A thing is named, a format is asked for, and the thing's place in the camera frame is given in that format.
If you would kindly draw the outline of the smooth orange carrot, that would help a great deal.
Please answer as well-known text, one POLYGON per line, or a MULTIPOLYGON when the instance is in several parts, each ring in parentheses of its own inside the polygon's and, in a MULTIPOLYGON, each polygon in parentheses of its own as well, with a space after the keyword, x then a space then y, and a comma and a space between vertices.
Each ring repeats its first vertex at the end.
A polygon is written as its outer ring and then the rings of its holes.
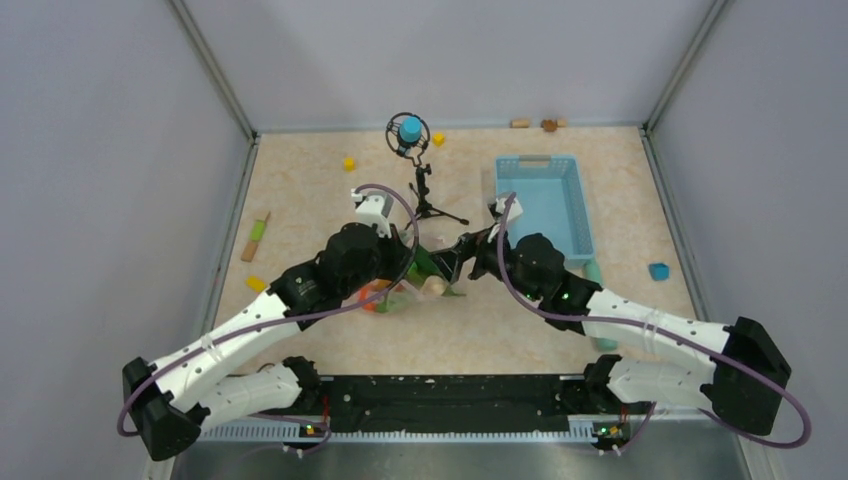
POLYGON ((380 297, 378 297, 378 294, 386 290, 390 285, 391 282, 388 280, 376 280, 363 287, 358 297, 359 301, 366 300, 362 309, 377 314, 387 313, 389 311, 390 293, 385 293, 380 297))

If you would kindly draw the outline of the dark green cucumber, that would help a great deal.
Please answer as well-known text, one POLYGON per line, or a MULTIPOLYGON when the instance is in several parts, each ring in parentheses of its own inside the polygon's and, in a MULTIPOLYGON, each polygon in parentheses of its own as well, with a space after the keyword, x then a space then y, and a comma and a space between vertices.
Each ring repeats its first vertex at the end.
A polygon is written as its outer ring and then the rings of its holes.
POLYGON ((421 292, 422 284, 430 276, 437 276, 444 279, 449 287, 445 294, 441 297, 464 297, 465 294, 457 291, 452 284, 448 282, 442 272, 439 270, 437 263, 430 257, 430 252, 419 246, 415 251, 414 261, 405 275, 405 281, 409 283, 422 296, 426 296, 421 292))

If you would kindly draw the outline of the clear pink zip top bag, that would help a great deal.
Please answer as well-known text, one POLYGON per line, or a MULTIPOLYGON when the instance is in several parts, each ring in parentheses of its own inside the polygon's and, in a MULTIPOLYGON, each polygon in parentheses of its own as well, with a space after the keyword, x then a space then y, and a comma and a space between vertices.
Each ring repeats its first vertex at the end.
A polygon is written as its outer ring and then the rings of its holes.
POLYGON ((434 304, 437 299, 462 298, 466 294, 449 284, 433 262, 425 255, 448 246, 443 235, 422 234, 416 259, 404 279, 379 301, 369 302, 362 309, 372 314, 399 314, 403 310, 434 304))

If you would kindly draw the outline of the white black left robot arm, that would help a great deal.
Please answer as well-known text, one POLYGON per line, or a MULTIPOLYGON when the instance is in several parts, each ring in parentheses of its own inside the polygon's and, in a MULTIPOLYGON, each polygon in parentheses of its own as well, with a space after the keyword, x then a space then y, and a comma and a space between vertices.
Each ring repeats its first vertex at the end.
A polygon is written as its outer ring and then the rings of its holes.
POLYGON ((152 362, 136 357, 121 371, 123 437, 137 436, 149 458, 163 461, 190 447, 216 408, 204 397, 244 384, 232 372, 271 345, 317 321, 348 312, 344 300, 373 280, 395 286, 415 260, 419 237, 406 245, 396 228, 348 223, 311 260, 284 271, 239 313, 206 336, 152 362))

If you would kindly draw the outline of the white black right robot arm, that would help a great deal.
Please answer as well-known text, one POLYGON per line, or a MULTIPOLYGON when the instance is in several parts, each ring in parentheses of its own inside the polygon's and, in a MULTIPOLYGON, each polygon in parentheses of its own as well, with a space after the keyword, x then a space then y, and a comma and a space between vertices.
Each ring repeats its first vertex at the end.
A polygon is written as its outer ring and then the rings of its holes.
POLYGON ((612 412, 622 403, 663 402, 705 410, 746 434, 771 433, 791 368, 759 322, 740 317, 725 325, 680 317, 621 297, 569 272, 565 257, 544 235, 497 245, 490 229, 466 233, 429 258, 450 282, 467 261, 468 277, 509 278, 553 328, 604 337, 658 356, 658 361, 606 356, 585 374, 589 404, 612 412))

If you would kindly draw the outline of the light blue perforated plastic basket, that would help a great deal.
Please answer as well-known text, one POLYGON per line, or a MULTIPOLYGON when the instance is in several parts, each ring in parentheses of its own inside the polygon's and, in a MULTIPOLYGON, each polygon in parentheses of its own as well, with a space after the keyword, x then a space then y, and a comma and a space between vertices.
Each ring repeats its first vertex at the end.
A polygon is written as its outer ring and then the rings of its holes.
POLYGON ((596 256, 577 159, 573 155, 504 155, 495 159, 495 192, 514 193, 523 213, 509 227, 511 242, 543 234, 580 269, 596 256))

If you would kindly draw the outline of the green and wood block stick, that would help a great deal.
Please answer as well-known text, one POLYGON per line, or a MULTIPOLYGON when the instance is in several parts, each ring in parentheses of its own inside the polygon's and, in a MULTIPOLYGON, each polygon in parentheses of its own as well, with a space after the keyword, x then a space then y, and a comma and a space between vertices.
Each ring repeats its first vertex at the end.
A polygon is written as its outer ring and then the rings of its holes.
POLYGON ((260 242, 264 236, 265 230, 267 228, 268 221, 270 220, 271 211, 264 210, 260 211, 255 218, 253 219, 253 223, 251 225, 251 229, 248 234, 247 242, 242 250, 240 255, 240 260, 243 262, 250 263, 253 261, 260 242))

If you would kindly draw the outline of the yellow block near left edge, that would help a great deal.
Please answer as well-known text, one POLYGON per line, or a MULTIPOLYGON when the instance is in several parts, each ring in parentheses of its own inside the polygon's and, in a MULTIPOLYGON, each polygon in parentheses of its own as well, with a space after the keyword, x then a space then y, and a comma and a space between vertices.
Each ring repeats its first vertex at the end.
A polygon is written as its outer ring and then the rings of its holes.
POLYGON ((261 293, 267 289, 267 284, 256 276, 248 276, 245 279, 245 285, 256 293, 261 293))

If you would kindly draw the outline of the teal cylinder roller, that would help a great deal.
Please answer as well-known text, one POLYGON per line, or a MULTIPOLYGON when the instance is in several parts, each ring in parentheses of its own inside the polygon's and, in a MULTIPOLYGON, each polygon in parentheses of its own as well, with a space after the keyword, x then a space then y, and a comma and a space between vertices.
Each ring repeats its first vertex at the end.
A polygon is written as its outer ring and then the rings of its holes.
MULTIPOLYGON (((598 284, 603 283, 600 266, 596 259, 590 259, 585 263, 583 266, 583 274, 587 280, 598 284)), ((594 347, 601 353, 610 353, 618 348, 618 342, 615 340, 593 337, 592 341, 594 347)))

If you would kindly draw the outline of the blue cube block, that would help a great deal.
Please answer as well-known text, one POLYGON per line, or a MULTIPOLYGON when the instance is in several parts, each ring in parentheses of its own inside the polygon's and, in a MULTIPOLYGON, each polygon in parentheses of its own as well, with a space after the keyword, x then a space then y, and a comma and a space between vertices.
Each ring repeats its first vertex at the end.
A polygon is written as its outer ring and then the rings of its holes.
POLYGON ((670 278, 671 269, 665 263, 656 262, 648 265, 648 272, 653 281, 661 282, 670 278))

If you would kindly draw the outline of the wooden cork pieces at wall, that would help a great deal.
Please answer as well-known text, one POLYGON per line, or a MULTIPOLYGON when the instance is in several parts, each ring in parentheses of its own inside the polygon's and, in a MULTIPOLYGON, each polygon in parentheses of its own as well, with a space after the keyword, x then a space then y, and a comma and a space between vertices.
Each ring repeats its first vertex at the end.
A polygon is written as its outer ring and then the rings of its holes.
POLYGON ((510 121, 509 126, 513 129, 527 129, 532 126, 538 126, 545 132, 555 132, 559 129, 564 129, 568 126, 568 120, 565 118, 546 118, 535 121, 531 118, 515 118, 510 121))

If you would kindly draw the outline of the blue microphone in shock mount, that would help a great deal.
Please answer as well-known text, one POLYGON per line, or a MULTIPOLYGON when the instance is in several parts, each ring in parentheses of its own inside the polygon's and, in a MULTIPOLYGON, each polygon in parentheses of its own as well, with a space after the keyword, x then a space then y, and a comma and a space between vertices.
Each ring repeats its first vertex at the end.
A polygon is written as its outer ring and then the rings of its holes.
POLYGON ((431 131, 420 116, 411 112, 399 112, 389 119, 384 138, 394 154, 418 161, 430 145, 431 131))

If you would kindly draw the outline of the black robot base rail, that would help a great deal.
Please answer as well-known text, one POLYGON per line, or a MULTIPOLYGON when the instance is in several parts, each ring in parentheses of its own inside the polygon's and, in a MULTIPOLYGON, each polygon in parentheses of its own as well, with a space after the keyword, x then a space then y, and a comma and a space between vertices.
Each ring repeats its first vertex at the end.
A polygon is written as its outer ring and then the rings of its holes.
POLYGON ((579 415, 634 418, 648 408, 623 404, 580 375, 338 375, 264 413, 326 420, 335 434, 505 434, 564 432, 579 415))

